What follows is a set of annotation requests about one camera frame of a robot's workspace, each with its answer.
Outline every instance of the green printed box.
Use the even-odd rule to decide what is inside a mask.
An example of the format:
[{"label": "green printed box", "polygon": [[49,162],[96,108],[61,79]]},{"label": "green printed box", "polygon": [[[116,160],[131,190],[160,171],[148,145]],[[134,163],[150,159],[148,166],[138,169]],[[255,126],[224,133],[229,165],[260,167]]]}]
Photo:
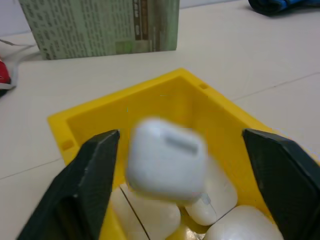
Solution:
[{"label": "green printed box", "polygon": [[43,59],[177,48],[180,0],[19,0]]}]

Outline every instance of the yellow bin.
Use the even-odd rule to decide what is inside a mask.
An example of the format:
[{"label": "yellow bin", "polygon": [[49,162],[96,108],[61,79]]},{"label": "yellow bin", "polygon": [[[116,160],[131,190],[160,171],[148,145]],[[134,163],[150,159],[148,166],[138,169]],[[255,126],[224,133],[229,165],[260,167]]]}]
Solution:
[{"label": "yellow bin", "polygon": [[[116,188],[125,181],[131,130],[147,117],[164,118],[202,135],[209,154],[219,161],[235,184],[238,205],[255,206],[272,219],[256,185],[242,130],[273,131],[185,69],[59,112],[48,121],[66,164],[92,136],[120,130],[113,181]],[[168,239],[196,240],[193,232],[205,233],[208,228],[196,225],[181,211],[181,225]],[[111,204],[100,239],[126,240]]]}]

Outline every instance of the yellow plastic tray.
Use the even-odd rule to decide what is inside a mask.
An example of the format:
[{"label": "yellow plastic tray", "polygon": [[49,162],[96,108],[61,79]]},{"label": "yellow plastic tray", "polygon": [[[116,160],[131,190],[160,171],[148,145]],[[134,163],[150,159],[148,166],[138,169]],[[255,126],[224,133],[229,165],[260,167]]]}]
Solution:
[{"label": "yellow plastic tray", "polygon": [[[146,117],[165,118],[202,135],[209,153],[235,184],[238,205],[255,206],[272,219],[256,185],[242,138],[244,128],[266,132],[273,132],[272,129],[184,69],[59,112],[48,121],[66,164],[92,136],[120,130],[113,183],[116,188],[125,181],[131,129]],[[181,209],[181,214],[181,225],[169,240],[195,240],[193,232],[203,234],[208,229],[195,224],[185,210]],[[126,239],[111,204],[100,239]]]}]

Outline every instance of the blue object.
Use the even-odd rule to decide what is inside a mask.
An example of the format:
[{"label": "blue object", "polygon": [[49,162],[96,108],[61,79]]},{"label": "blue object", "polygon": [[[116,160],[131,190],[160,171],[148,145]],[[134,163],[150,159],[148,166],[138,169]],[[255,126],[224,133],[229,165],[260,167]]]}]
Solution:
[{"label": "blue object", "polygon": [[294,7],[320,7],[320,0],[249,0],[249,4],[257,13],[270,16]]}]

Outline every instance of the white table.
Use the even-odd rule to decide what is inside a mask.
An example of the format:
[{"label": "white table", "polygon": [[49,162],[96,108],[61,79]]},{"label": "white table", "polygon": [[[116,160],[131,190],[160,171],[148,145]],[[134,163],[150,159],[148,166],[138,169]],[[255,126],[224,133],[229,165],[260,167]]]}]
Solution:
[{"label": "white table", "polygon": [[[186,68],[266,125],[320,153],[319,12],[269,18],[241,0],[183,9],[179,21],[176,51],[37,58],[20,65],[18,87],[0,99],[3,239],[18,234],[63,168],[49,115],[177,68]],[[34,41],[30,33],[3,39]],[[10,53],[9,48],[0,43],[0,54]],[[36,47],[11,61],[33,51]]]}]

